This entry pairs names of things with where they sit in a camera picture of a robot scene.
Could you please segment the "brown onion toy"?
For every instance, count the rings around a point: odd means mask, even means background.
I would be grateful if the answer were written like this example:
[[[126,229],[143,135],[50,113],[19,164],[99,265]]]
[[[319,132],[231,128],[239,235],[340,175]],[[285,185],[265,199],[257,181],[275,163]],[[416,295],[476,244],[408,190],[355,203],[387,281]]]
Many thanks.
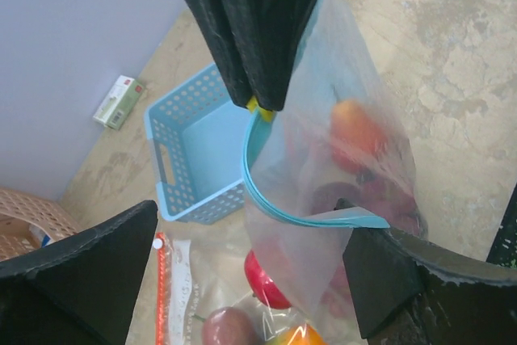
[[[241,309],[234,307],[217,309],[204,320],[201,341],[205,345],[262,343],[249,316]]]

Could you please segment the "red grapes toy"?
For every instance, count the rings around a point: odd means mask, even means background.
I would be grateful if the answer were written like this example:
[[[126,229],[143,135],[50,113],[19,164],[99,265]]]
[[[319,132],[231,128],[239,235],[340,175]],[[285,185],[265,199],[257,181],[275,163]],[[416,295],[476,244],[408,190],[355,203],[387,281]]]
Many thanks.
[[[360,185],[340,182],[322,185],[313,194],[309,214],[334,210],[340,199],[383,217],[395,228],[427,237],[427,222],[414,197],[388,179],[374,178]]]

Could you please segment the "red apple toy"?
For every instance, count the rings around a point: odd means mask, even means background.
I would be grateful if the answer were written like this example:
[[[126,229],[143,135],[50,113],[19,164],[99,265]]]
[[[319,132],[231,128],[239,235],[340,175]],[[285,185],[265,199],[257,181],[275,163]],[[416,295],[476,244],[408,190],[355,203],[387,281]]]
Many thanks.
[[[272,309],[289,309],[292,307],[292,304],[278,289],[272,278],[260,266],[252,250],[245,258],[244,272],[254,296],[265,306]]]

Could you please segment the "clear zip top bag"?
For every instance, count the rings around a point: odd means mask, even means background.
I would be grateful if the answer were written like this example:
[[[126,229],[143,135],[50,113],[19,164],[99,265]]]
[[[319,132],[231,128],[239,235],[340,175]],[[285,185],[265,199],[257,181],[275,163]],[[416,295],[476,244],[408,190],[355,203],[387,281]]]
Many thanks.
[[[206,255],[190,240],[170,240],[164,233],[156,235],[153,248],[158,257],[157,344],[202,344],[204,320],[224,307],[244,311],[261,344],[271,344],[285,330],[309,324],[292,307],[272,309],[254,296],[244,272],[246,257]]]

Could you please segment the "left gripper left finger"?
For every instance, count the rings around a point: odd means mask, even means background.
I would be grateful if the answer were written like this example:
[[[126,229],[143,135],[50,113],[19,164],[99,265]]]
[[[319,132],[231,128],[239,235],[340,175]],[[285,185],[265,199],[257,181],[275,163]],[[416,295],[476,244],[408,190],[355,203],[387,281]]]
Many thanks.
[[[149,260],[158,206],[1,263],[3,344],[123,344]]]

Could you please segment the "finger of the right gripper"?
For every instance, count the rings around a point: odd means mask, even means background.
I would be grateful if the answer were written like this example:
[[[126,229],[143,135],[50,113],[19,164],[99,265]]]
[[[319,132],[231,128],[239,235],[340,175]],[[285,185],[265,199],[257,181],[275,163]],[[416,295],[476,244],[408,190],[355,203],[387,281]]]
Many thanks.
[[[256,98],[269,111],[284,108],[296,51],[317,0],[221,0],[240,63],[243,86],[231,86],[234,103]]]
[[[252,97],[222,0],[185,0],[198,23],[233,103],[245,107]]]

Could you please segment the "teal plastic strip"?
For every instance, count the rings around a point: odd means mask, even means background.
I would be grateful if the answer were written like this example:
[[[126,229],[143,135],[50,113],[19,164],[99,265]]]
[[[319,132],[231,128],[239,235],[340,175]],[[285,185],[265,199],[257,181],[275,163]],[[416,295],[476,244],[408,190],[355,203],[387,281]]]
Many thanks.
[[[269,217],[311,228],[387,229],[389,223],[368,210],[350,208],[310,216],[314,190],[322,172],[332,165],[326,136],[309,134],[288,151],[283,117],[266,121],[259,111],[251,115],[242,155],[242,174],[254,204]]]

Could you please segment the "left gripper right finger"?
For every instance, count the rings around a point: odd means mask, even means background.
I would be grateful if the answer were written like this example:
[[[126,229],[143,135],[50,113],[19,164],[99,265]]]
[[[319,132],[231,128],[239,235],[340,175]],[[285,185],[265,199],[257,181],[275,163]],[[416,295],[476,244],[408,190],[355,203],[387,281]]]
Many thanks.
[[[370,344],[514,344],[516,269],[399,229],[356,229],[343,252]]]

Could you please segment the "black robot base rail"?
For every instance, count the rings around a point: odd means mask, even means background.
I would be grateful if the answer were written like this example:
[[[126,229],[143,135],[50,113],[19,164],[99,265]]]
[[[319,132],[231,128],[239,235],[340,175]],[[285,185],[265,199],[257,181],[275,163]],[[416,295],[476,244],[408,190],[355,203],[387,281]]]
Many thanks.
[[[517,186],[509,199],[486,262],[516,269]]]

